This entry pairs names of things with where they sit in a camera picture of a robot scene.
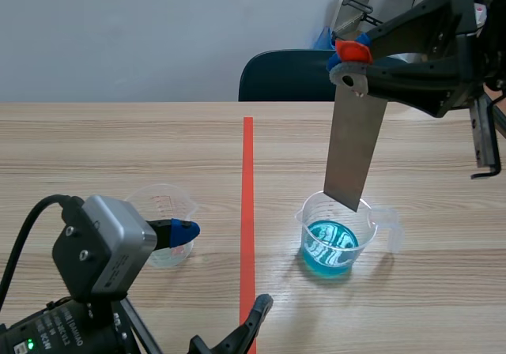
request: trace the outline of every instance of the white wall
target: white wall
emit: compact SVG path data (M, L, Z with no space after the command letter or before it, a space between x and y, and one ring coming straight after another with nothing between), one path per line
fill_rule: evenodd
M247 60L310 47L334 2L0 0L0 101L236 100Z

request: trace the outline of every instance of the measuring cup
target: measuring cup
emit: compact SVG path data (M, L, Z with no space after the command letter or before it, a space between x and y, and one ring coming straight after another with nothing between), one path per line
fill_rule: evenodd
M311 195L295 218L302 224L304 260L324 276L351 269L380 229L390 229L387 249L392 253L399 252L404 240L395 210L371 208L361 200L355 213L322 191Z
M171 184L145 186L126 200L145 220L190 220L198 209L186 192ZM190 241L178 247L156 250L149 256L148 263L153 267L175 266L190 254L192 248L193 241Z

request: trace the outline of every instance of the screw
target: screw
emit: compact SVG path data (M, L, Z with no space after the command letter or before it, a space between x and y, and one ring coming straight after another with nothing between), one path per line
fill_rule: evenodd
M79 260L81 262L83 262L86 259L88 259L88 256L89 256L89 252L87 250L83 250L83 251L81 251L81 253L79 253Z
M66 229L65 229L65 235L67 237L70 237L71 235L73 235L74 233L74 226L67 226Z

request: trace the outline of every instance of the cup handle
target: cup handle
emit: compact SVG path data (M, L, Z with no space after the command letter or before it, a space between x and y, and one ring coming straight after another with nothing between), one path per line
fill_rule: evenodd
M371 209L369 211L369 222L372 226L380 229L390 229L388 233L387 249L397 254L401 250L404 240L404 229L398 222L398 214L393 209Z
M295 213L295 219L297 221L299 221L300 223L302 223L302 209L300 211L298 211L297 213Z

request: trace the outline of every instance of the measuring cup with blue liquid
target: measuring cup with blue liquid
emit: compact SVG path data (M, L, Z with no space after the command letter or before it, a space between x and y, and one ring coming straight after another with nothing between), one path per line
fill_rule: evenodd
M387 249L396 254L404 230L393 209L375 209L361 200L354 212L322 191L310 196L295 215L302 224L301 250L308 266L332 277L351 269L380 229L389 229Z

